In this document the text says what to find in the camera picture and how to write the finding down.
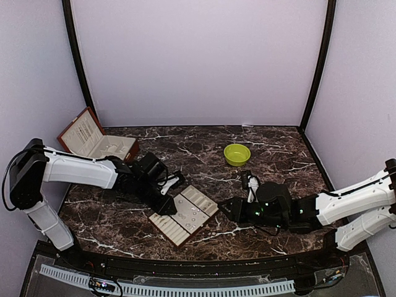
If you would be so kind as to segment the beige jewelry tray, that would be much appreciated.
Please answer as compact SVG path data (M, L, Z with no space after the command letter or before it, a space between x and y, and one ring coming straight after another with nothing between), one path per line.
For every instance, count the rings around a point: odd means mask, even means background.
M176 248L182 247L214 217L218 204L190 185L174 197L176 214L152 214L149 222Z

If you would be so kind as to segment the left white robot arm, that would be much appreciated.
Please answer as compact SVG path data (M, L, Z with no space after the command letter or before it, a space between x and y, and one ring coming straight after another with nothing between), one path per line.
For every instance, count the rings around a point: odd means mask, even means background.
M7 211L25 213L63 252L64 261L74 270L81 270L87 265L87 255L77 248L71 229L45 198L44 184L80 184L133 195L159 215L174 215L177 210L168 191L183 182L180 171L170 173L152 153L127 163L114 155L89 158L62 152L34 138L7 164L1 198Z

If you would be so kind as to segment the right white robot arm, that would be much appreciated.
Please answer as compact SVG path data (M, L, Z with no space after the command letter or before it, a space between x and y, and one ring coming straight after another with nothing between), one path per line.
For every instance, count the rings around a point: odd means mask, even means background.
M358 218L332 231L332 243L316 254L316 263L328 269L338 261L340 251L357 244L395 222L395 159L369 179L339 191L321 191L293 199L285 184L261 183L249 170L241 174L246 198L233 197L218 205L235 223L274 227L296 234L308 234L356 213Z

